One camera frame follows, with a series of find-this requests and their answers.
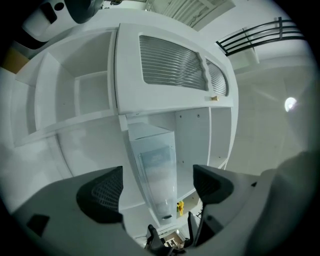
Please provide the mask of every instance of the white floor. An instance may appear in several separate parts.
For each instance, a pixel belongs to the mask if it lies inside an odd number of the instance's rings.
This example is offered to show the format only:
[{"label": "white floor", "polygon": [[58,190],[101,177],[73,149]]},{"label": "white floor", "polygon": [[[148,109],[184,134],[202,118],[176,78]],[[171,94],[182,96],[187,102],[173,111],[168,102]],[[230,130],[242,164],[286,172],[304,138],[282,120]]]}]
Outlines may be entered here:
[{"label": "white floor", "polygon": [[35,192],[62,179],[46,139],[14,147],[10,122],[15,74],[0,68],[0,187],[10,213]]}]

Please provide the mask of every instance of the frosted glass panel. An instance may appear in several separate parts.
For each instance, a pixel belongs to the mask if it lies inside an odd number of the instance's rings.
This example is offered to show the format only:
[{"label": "frosted glass panel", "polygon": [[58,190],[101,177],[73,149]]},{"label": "frosted glass panel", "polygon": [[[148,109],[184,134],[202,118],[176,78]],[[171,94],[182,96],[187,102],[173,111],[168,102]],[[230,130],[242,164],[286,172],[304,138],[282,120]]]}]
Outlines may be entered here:
[{"label": "frosted glass panel", "polygon": [[218,68],[215,64],[213,64],[209,60],[206,60],[206,64],[209,67],[209,73],[211,76],[211,84],[213,87],[213,91],[216,94],[227,96],[228,94],[227,81],[221,69]]},{"label": "frosted glass panel", "polygon": [[172,216],[177,208],[177,164],[175,152],[169,146],[141,153],[141,166],[144,170],[150,194],[147,199],[154,205],[157,216],[165,219]]},{"label": "frosted glass panel", "polygon": [[151,36],[141,35],[139,39],[143,79],[147,84],[206,90],[204,69],[194,51]]}]

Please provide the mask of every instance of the cabinet door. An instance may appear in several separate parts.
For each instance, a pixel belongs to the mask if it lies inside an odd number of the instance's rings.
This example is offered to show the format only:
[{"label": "cabinet door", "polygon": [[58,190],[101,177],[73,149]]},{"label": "cabinet door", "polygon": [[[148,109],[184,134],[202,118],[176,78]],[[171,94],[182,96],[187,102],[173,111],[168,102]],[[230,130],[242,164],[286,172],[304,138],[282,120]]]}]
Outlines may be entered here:
[{"label": "cabinet door", "polygon": [[192,38],[152,26],[120,24],[115,52],[120,114],[232,107],[227,77],[225,65]]}]

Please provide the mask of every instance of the wooden panel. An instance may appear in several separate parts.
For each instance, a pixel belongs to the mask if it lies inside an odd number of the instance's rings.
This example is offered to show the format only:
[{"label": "wooden panel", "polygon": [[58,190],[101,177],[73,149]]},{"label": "wooden panel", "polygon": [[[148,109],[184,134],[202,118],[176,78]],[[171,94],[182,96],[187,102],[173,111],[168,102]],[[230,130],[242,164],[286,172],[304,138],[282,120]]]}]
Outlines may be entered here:
[{"label": "wooden panel", "polygon": [[28,61],[29,59],[27,57],[22,55],[16,49],[10,47],[4,56],[1,67],[14,74],[17,74],[19,70],[28,63]]}]

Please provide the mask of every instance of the ceiling light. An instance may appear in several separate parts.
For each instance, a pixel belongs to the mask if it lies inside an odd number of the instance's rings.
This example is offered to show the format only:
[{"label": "ceiling light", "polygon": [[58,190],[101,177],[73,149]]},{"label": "ceiling light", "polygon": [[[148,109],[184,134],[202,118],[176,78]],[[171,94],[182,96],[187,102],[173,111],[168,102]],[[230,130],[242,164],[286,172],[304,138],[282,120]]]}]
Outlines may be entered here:
[{"label": "ceiling light", "polygon": [[295,104],[297,103],[297,100],[295,98],[289,97],[284,102],[284,108],[285,111],[289,112],[289,110],[292,110],[295,107]]}]

